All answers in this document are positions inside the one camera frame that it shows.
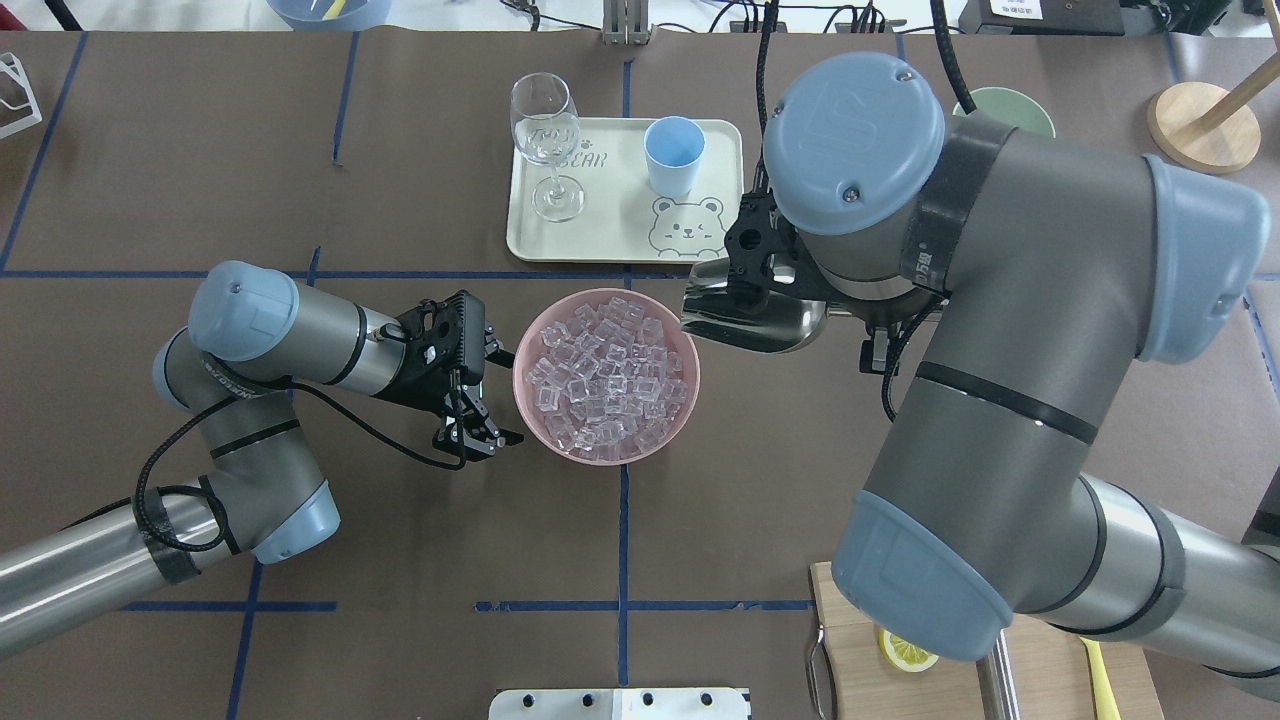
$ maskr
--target wooden cutting board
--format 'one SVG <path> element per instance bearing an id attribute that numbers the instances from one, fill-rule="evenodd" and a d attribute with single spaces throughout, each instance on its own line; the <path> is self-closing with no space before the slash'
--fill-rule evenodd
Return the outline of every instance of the wooden cutting board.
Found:
<path id="1" fill-rule="evenodd" d="M 924 673 L 891 666 L 881 656 L 876 625 L 836 589 L 831 562 L 817 562 L 809 571 L 818 620 L 827 629 L 840 719 L 983 720 L 974 664 L 941 659 Z M 1023 717 L 1093 720 L 1089 665 L 1079 638 L 1023 615 L 1005 635 Z M 1102 655 L 1120 716 L 1164 720 L 1142 648 L 1108 643 Z"/>

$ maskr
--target lemon half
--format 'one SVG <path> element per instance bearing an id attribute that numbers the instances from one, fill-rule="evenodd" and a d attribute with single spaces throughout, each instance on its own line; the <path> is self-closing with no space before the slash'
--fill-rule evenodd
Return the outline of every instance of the lemon half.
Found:
<path id="1" fill-rule="evenodd" d="M 879 628 L 878 638 L 881 653 L 884 659 L 888 660 L 893 667 L 905 673 L 923 673 L 929 667 L 933 667 L 933 664 L 938 661 L 937 655 L 933 655 L 924 648 L 915 647 L 893 633 L 890 633 L 884 628 Z"/>

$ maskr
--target wine glass base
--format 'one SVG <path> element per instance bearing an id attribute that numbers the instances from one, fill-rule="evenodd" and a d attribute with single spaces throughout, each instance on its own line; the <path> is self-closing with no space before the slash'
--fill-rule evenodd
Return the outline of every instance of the wine glass base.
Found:
<path id="1" fill-rule="evenodd" d="M 586 206 L 586 191 L 571 177 L 544 178 L 534 186 L 534 211 L 550 223 L 572 220 Z"/>

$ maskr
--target pink bowl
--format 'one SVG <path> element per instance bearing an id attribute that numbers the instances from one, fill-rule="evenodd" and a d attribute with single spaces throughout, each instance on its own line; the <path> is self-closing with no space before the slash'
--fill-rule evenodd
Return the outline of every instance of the pink bowl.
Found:
<path id="1" fill-rule="evenodd" d="M 543 356 L 547 347 L 543 345 L 543 337 L 540 334 L 543 328 L 550 325 L 552 323 L 563 323 L 568 318 L 572 318 L 573 310 L 581 307 L 584 302 L 595 307 L 602 302 L 608 302 L 611 297 L 622 297 L 623 300 L 631 302 L 640 302 L 645 306 L 645 316 L 654 316 L 662 320 L 662 334 L 663 338 L 666 338 L 667 347 L 680 352 L 680 357 L 685 363 L 685 368 L 681 372 L 681 379 L 689 384 L 689 401 L 685 402 L 685 405 L 680 409 L 680 414 L 676 415 L 676 419 L 671 423 L 671 432 L 667 434 L 667 439 L 649 452 L 641 452 L 640 455 L 617 461 L 585 460 L 556 447 L 556 443 L 552 442 L 550 434 L 548 434 L 547 427 L 543 424 L 543 411 L 538 409 L 538 405 L 535 405 L 534 396 L 536 388 L 534 388 L 534 386 L 525 379 L 525 375 L 529 373 L 530 368 L 538 363 L 538 359 Z M 532 432 L 534 436 L 556 455 L 568 457 L 570 460 L 584 465 L 622 465 L 625 462 L 635 462 L 636 460 L 648 457 L 666 447 L 667 443 L 671 442 L 671 438 L 676 437 L 676 433 L 685 427 L 685 423 L 689 421 L 689 415 L 694 411 L 694 404 L 698 401 L 699 377 L 700 368 L 698 364 L 698 350 L 694 347 L 694 340 L 685 334 L 685 331 L 680 329 L 680 318 L 668 310 L 666 305 L 658 302 L 648 295 L 613 287 L 575 292 L 573 295 L 559 300 L 547 310 L 543 310 L 543 314 L 534 320 L 534 324 L 529 325 L 527 331 L 525 331 L 525 337 L 520 338 L 520 346 L 516 347 L 516 365 L 511 372 L 511 382 L 516 395 L 516 407 L 520 409 L 520 416 L 525 419 L 525 424 L 529 425 L 530 432 Z"/>

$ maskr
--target robotic arm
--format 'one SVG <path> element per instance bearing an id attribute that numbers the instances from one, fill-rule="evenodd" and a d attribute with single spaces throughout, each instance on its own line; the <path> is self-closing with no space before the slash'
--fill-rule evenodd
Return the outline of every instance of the robotic arm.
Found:
<path id="1" fill-rule="evenodd" d="M 215 470 L 0 556 L 0 659 L 242 548 L 271 564 L 332 536 L 338 510 L 284 393 L 306 386 L 291 377 L 439 416 L 433 443 L 458 460 L 431 462 L 458 469 L 524 439 L 489 418 L 486 361 L 509 368 L 512 355 L 466 291 L 390 318 L 275 270 L 218 265 L 152 368 L 161 396 L 207 415 Z"/>
<path id="2" fill-rule="evenodd" d="M 1240 546 L 1080 474 L 1130 361 L 1190 360 L 1236 306 L 1265 201 L 1153 156 L 945 119 L 919 73 L 872 53 L 797 78 L 764 160 L 772 192 L 742 199 L 728 259 L 691 274 L 689 332 L 790 350 L 838 309 L 874 343 L 945 299 L 836 551 L 841 592 L 957 660 L 1024 612 L 1280 701 L 1275 524 Z"/>

